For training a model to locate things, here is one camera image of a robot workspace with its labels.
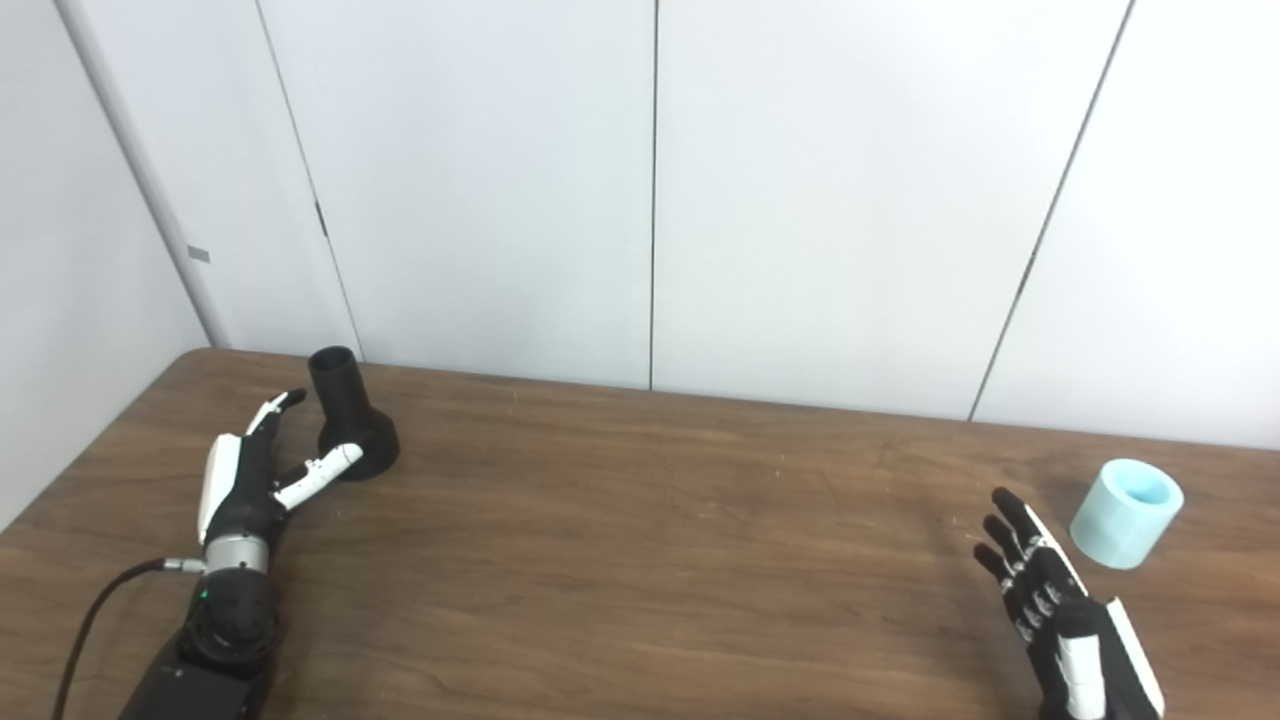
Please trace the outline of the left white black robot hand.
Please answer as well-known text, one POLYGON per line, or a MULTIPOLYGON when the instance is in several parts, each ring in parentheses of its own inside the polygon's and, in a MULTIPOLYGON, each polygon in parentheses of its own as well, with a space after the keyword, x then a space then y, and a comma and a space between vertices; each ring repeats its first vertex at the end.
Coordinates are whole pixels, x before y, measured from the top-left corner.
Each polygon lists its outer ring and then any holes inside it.
POLYGON ((278 471, 274 443, 285 411, 306 400, 305 389, 264 402, 243 434, 219 434, 210 448, 198 506, 198 541, 228 536, 270 541, 288 514, 329 487, 364 459, 360 443, 342 443, 321 457, 278 471))

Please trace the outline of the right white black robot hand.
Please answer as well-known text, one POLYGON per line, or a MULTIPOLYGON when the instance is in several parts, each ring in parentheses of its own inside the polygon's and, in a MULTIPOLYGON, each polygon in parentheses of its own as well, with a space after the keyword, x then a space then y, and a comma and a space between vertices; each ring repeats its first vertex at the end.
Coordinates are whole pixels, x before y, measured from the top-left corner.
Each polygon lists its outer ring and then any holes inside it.
POLYGON ((1120 598, 1098 601, 1033 507, 991 493, 988 542, 973 557, 995 579, 1039 684, 1041 719, 1162 719, 1166 701, 1120 598))

